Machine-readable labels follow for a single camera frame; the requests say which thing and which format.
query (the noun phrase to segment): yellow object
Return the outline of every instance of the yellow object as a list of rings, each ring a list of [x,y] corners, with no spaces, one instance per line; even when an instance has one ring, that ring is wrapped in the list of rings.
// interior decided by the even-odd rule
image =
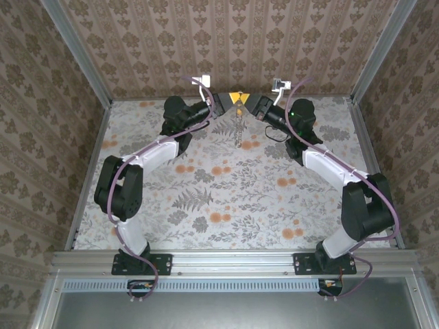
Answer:
[[[229,95],[233,103],[236,103],[237,101],[239,101],[239,98],[241,98],[240,93],[229,93]]]
[[[235,104],[237,101],[241,100],[242,104],[245,104],[250,94],[243,94],[243,93],[229,93],[230,98],[232,99],[232,102]]]
[[[250,94],[241,94],[242,104],[245,104]]]

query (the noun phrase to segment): robotic arm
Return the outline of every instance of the robotic arm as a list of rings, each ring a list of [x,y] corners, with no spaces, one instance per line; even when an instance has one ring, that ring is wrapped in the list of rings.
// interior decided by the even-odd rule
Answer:
[[[321,273],[333,273],[334,271],[337,273],[340,270],[340,259],[348,256],[347,253],[354,246],[371,234],[381,232],[394,224],[390,211],[380,197],[373,193],[364,182],[328,157],[332,153],[313,131],[316,116],[311,101],[297,99],[289,111],[288,119],[299,136],[312,145],[319,144],[319,148],[325,150],[324,154],[306,146],[291,133],[285,122],[285,110],[277,106],[270,98],[258,94],[241,94],[240,100],[258,120],[268,123],[289,136],[285,141],[285,146],[290,158],[321,175],[342,194],[342,227],[332,236],[318,243],[314,254],[315,264],[320,268]],[[211,102],[215,103],[212,117],[216,119],[226,113],[236,101],[236,97],[232,97],[232,94],[220,93],[214,94],[213,99],[187,106],[181,97],[172,96],[164,105],[165,122],[161,136],[173,136],[203,122],[209,115]],[[128,247],[136,255],[144,258],[150,255],[150,246],[141,233],[138,219],[133,218],[141,206],[143,177],[162,163],[182,154],[188,148],[191,138],[192,135],[187,133],[164,143],[157,143],[141,156],[136,156],[136,154],[123,158],[110,156],[104,161],[94,200],[100,205],[102,211],[107,213],[110,185],[115,174],[127,159],[134,157],[119,177],[120,180],[123,179],[123,183],[116,185],[111,210],[112,214],[120,219],[118,228],[126,243],[123,247]],[[363,171],[357,171],[357,173],[377,187],[388,200],[391,200],[390,189],[383,175],[380,173],[369,175]],[[129,255],[124,254],[123,250],[121,255],[126,259],[130,258]]]

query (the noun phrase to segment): floral wallpaper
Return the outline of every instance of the floral wallpaper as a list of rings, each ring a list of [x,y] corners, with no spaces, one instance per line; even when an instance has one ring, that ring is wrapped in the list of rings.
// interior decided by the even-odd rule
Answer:
[[[352,91],[396,0],[62,0],[113,99],[268,93],[272,79],[315,77],[300,93]]]
[[[417,2],[360,106],[439,305],[439,1]]]
[[[334,153],[365,170],[345,98],[312,100],[316,134]],[[106,157],[131,154],[158,136],[163,104],[113,103],[75,249],[119,248],[114,227],[93,201],[97,180]],[[266,125],[247,110],[238,120],[237,109],[231,108],[195,132],[183,155],[144,179],[136,217],[153,249],[315,248],[339,228],[340,193],[291,160],[284,143],[268,139]],[[267,133],[283,139],[279,131]]]
[[[0,328],[64,249],[103,110],[39,1],[0,1]]]

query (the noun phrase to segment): table surface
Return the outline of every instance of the table surface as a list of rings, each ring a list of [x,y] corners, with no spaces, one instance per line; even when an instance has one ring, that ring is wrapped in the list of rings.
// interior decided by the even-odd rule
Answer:
[[[316,107],[318,137],[345,161],[366,170],[346,99],[309,99]],[[109,155],[131,154],[154,140],[163,104],[113,103],[75,249],[119,247],[114,228],[93,201],[102,163]],[[237,147],[236,112],[231,108],[194,133],[183,155],[144,180],[137,217],[152,249],[313,249],[339,228],[341,195],[317,173],[289,159],[284,143],[268,139],[267,124],[247,111]],[[280,132],[269,134],[282,138]]]

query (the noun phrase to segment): small connector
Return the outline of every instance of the small connector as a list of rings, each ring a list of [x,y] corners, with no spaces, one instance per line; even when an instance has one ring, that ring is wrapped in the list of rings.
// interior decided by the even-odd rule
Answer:
[[[197,80],[198,82],[201,82],[204,84],[206,88],[211,87],[211,76],[207,74],[203,74],[201,77],[192,77],[192,79]]]
[[[201,82],[204,84],[206,88],[211,87],[211,76],[207,74],[203,74],[201,77],[192,77],[192,79],[197,80],[198,82]],[[200,95],[203,101],[206,101],[206,97],[203,94],[203,88],[199,86]]]
[[[284,90],[290,90],[290,89],[291,89],[291,81],[283,81],[281,79],[273,79],[272,92],[279,93],[279,95],[277,96],[273,105],[277,105],[277,103],[281,100],[281,98],[283,97]]]

